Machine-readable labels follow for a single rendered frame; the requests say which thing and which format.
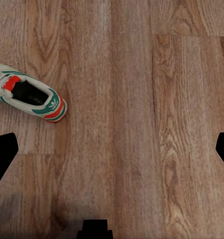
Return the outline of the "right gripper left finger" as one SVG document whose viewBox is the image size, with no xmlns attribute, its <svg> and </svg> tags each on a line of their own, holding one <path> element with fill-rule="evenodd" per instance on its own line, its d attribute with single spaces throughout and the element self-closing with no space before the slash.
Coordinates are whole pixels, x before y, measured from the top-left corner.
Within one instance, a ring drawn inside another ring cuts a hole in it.
<svg viewBox="0 0 224 239">
<path fill-rule="evenodd" d="M 0 135 L 0 180 L 18 152 L 18 144 L 13 132 Z"/>
</svg>

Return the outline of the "gym shoe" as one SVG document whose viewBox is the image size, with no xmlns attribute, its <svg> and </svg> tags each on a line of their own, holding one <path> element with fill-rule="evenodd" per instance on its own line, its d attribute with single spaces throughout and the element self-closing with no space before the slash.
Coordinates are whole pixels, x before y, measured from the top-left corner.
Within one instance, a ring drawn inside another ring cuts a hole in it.
<svg viewBox="0 0 224 239">
<path fill-rule="evenodd" d="M 50 123 L 63 120 L 68 112 L 68 104 L 54 89 L 3 64 L 0 64 L 0 100 Z"/>
</svg>

